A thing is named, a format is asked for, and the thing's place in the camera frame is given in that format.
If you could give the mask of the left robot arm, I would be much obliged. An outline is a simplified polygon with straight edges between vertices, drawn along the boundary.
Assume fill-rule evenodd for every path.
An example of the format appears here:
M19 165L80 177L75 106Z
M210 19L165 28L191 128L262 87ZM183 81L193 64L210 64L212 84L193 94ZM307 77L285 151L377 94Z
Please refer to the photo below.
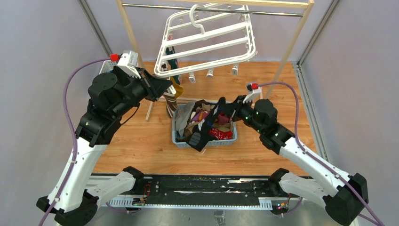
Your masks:
M54 214L62 226L84 226L114 197L144 190L143 173L131 166L87 188L99 157L122 126L123 115L138 108L144 99L157 101L173 86L171 80L152 76L143 68L135 68L134 72L132 76L115 66L97 75L88 88L87 112L72 130L73 148L62 176L53 191L36 203L46 215Z

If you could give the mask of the green reindeer sock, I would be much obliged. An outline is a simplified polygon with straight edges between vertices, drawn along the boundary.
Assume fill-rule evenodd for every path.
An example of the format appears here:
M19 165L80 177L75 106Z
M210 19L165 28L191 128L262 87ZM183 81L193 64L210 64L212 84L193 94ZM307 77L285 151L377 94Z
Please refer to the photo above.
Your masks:
M167 48L166 48L166 55L167 55L167 56L173 55L173 54L175 54L175 53L176 53L176 51L175 51L174 47L167 47ZM179 67L178 67L178 61L177 61L177 59L170 59L170 60L168 60L168 64L169 64L169 66L170 66L170 69L172 69L172 70L178 69L178 68L179 68ZM175 76L173 76L173 79L174 79L174 82L175 82L177 85L180 85L180 84L181 84L180 75L175 75Z

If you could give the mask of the grey sock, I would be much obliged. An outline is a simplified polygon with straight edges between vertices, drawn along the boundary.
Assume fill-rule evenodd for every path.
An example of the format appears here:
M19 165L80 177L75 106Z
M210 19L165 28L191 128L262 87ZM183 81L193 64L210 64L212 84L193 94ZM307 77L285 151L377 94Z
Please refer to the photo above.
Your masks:
M184 106L178 109L175 116L175 130L179 136L184 135L184 129L187 126L187 122L191 116L192 110L196 102L188 102Z

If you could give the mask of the mustard yellow sock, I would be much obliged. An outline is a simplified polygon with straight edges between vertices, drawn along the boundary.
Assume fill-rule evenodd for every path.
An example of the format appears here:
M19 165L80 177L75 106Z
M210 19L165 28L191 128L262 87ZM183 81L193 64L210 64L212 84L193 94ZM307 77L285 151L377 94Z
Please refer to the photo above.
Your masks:
M180 97L180 96L183 94L184 89L183 89L183 87L181 86L181 84L180 84L180 85L177 85L177 84L174 82L173 77L171 77L171 79L172 79L172 82L173 82L173 86L174 86L174 88L175 88L175 90L176 90L176 93L177 93L178 97Z

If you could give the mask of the white plastic clip hanger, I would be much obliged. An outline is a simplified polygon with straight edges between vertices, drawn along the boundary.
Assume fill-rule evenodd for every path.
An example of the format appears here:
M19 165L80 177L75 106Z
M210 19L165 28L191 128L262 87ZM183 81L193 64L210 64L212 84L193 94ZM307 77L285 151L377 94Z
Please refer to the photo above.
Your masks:
M168 78L193 74L225 65L237 65L256 54L255 38L247 5L224 8L223 4L205 4L206 9L218 9L198 16L201 4L172 14L166 20L154 73ZM176 53L166 55L166 48ZM171 70L168 60L177 59L178 69Z

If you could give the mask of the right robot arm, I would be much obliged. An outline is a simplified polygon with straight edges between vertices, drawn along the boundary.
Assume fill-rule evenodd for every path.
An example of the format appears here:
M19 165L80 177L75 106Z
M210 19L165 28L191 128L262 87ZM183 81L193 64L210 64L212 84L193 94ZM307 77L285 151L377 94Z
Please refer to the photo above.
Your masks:
M274 151L307 172L312 182L306 181L285 169L273 173L269 190L275 196L291 193L323 207L338 224L349 226L368 203L367 180L359 173L354 175L327 162L306 145L292 131L278 123L278 111L268 99L256 101L255 106L243 102L239 96L221 109L234 121L259 133L259 139Z

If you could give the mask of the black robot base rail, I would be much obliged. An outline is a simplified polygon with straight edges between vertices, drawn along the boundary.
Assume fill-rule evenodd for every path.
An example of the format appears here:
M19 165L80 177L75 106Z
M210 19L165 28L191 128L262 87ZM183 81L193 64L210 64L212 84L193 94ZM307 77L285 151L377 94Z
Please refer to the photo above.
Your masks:
M300 177L286 169L271 176L145 175L133 188L104 203L115 212L141 210L268 210L286 214L299 200L321 206L331 217L352 211L351 193L337 186L329 195L311 177Z

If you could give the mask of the brown white striped sock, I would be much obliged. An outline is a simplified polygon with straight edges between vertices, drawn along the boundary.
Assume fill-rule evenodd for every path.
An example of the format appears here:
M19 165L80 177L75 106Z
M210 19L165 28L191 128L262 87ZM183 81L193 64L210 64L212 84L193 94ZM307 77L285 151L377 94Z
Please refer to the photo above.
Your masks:
M166 112L169 116L169 118L172 118L175 111L177 110L177 93L176 94L171 94L169 92L165 92L163 97L166 100Z

